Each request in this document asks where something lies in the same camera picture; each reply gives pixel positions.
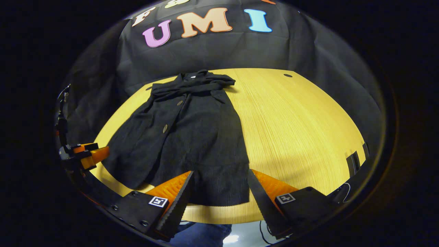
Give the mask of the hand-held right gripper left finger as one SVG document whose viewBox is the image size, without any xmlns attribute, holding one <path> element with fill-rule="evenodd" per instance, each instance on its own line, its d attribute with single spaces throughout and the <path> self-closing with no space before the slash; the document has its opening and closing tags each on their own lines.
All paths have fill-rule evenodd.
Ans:
<svg viewBox="0 0 439 247">
<path fill-rule="evenodd" d="M 143 193 L 133 190 L 105 209 L 140 234 L 170 240 L 177 233 L 194 188 L 195 172 L 188 171 Z"/>
</svg>

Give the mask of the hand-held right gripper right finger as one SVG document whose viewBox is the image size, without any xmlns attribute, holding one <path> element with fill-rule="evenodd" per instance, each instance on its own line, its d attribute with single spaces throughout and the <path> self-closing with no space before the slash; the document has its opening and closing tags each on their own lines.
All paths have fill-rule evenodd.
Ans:
<svg viewBox="0 0 439 247">
<path fill-rule="evenodd" d="M 297 189 L 254 169 L 248 170 L 247 182 L 271 235 L 277 239 L 314 230 L 338 208 L 313 187 Z"/>
</svg>

